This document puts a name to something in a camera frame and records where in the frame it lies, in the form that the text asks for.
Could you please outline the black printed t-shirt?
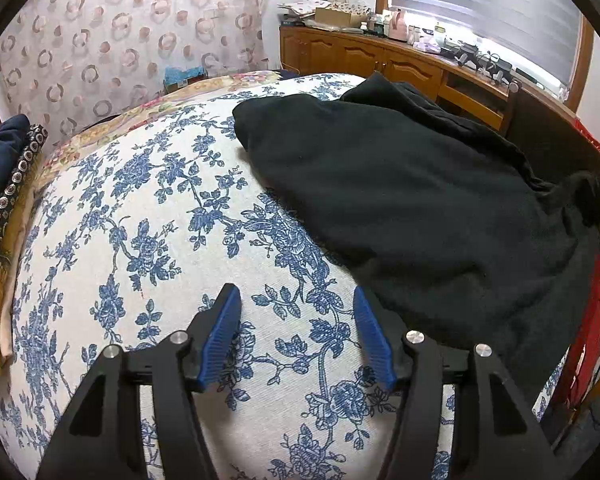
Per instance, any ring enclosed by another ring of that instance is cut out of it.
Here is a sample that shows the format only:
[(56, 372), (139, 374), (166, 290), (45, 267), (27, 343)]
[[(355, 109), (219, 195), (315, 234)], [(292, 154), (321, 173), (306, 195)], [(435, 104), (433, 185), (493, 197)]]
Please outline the black printed t-shirt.
[(373, 75), (341, 98), (233, 112), (254, 170), (408, 327), (490, 344), (534, 401), (576, 336), (600, 254), (600, 185), (535, 177), (498, 133)]

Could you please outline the red garment at bedside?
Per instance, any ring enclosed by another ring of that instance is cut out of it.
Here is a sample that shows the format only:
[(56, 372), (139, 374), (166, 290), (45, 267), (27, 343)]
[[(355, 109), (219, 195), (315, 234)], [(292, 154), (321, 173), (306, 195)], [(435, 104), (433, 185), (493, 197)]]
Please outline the red garment at bedside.
[(571, 346), (565, 372), (569, 373), (567, 404), (575, 408), (584, 398), (592, 382), (596, 363), (600, 359), (600, 257), (594, 269), (594, 281), (588, 306)]

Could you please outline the folded gold yellow fabric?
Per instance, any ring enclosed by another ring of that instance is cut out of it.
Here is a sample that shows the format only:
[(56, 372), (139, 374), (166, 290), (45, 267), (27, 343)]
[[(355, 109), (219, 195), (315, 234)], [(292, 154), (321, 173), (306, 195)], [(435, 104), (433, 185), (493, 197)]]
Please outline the folded gold yellow fabric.
[(12, 302), (15, 296), (18, 262), (33, 206), (33, 185), (42, 164), (42, 155), (33, 159), (8, 214), (0, 243), (0, 375), (14, 354), (12, 345)]

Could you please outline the blue floral white bedsheet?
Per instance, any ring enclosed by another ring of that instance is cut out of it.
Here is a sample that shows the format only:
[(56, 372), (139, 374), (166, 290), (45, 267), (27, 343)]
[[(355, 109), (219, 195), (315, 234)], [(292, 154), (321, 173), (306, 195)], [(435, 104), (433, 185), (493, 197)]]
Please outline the blue floral white bedsheet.
[(242, 317), (219, 382), (197, 401), (219, 476), (376, 476), (399, 401), (363, 362), (354, 279), (257, 180), (233, 119), (251, 98), (334, 100), (357, 84), (255, 76), (164, 108), (42, 188), (0, 377), (0, 439), (26, 478), (107, 344), (158, 344), (228, 282)]

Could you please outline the folded black circle-patterned garment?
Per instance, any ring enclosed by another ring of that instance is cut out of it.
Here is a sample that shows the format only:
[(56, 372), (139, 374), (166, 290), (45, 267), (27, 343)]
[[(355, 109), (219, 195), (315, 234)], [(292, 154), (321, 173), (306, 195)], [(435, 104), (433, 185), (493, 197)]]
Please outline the folded black circle-patterned garment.
[(0, 194), (0, 243), (4, 236), (3, 229), (6, 226), (8, 214), (14, 208), (15, 198), (18, 196), (23, 178), (27, 175), (33, 159), (41, 155), (47, 137), (48, 133), (41, 125), (30, 125), (28, 144), (18, 158), (7, 185)]

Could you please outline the light blue cloth item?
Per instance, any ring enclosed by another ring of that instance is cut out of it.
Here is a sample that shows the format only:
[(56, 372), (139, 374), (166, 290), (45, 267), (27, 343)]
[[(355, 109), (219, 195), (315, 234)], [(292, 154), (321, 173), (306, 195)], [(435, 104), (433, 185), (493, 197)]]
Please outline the light blue cloth item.
[(163, 75), (164, 92), (171, 93), (187, 87), (193, 82), (206, 79), (207, 76), (206, 70), (201, 66), (186, 68), (185, 70), (168, 66)]

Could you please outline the wooden sideboard cabinet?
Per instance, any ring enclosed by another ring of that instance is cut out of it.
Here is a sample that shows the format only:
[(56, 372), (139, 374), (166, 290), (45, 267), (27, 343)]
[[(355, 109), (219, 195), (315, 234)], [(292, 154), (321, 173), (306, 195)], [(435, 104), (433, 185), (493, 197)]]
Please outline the wooden sideboard cabinet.
[(408, 82), (429, 99), (450, 103), (497, 129), (505, 118), (508, 90), (468, 67), (373, 36), (325, 32), (309, 27), (279, 27), (280, 62), (306, 76), (344, 73), (363, 78), (378, 72), (393, 82)]

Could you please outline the window roller blind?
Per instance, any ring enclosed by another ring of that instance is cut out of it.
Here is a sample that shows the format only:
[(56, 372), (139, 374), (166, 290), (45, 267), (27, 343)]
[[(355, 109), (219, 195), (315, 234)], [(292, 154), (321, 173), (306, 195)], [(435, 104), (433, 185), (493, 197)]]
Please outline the window roller blind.
[(523, 56), (561, 84), (571, 79), (581, 18), (572, 0), (391, 0), (391, 5), (464, 26)]

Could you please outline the cardboard box on sideboard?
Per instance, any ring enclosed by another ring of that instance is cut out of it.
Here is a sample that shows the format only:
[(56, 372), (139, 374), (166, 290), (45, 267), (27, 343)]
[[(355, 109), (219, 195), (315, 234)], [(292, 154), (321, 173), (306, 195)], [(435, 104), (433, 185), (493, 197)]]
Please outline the cardboard box on sideboard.
[(356, 14), (331, 8), (319, 8), (315, 11), (314, 20), (318, 24), (340, 28), (359, 28), (366, 20), (365, 14)]

